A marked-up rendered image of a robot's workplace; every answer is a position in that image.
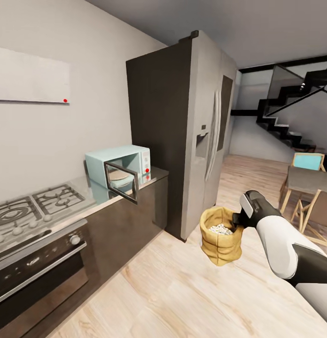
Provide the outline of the microwave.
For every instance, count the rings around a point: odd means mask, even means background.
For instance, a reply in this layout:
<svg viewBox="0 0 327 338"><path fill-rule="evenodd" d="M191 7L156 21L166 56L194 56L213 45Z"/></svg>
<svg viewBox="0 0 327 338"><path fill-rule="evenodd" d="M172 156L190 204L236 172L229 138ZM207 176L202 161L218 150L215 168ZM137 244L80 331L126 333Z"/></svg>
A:
<svg viewBox="0 0 327 338"><path fill-rule="evenodd" d="M123 145L85 153L89 178L138 205L138 177L150 171L150 149Z"/></svg>

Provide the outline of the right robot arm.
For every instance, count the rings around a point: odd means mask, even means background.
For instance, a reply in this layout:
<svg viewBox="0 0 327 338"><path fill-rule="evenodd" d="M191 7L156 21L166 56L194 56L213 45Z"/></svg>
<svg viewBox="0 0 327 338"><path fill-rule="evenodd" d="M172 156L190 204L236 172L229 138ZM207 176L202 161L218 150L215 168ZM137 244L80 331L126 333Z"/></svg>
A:
<svg viewBox="0 0 327 338"><path fill-rule="evenodd" d="M327 323L327 255L256 191L240 197L233 224L255 227L272 272L290 283Z"/></svg>

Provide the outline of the popcorn bag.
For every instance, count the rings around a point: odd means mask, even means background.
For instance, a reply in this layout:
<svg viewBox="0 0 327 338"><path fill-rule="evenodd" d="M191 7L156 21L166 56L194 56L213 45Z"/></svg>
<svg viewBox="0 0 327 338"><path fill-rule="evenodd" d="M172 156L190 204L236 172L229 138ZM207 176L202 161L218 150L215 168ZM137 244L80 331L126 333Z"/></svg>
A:
<svg viewBox="0 0 327 338"><path fill-rule="evenodd" d="M210 261L216 266L224 266L241 257L241 238L244 226L233 224L235 211L225 207L206 209L200 218L200 246ZM212 231L223 226L228 234Z"/></svg>

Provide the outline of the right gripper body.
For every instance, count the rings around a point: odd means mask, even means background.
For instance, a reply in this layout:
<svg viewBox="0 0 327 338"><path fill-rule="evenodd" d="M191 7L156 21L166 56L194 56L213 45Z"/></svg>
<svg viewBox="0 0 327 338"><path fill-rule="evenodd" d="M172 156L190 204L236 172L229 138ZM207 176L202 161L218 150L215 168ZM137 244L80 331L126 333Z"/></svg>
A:
<svg viewBox="0 0 327 338"><path fill-rule="evenodd" d="M233 224L235 226L242 225L244 227L254 227L252 221L249 218L244 218L242 213L233 213Z"/></svg>

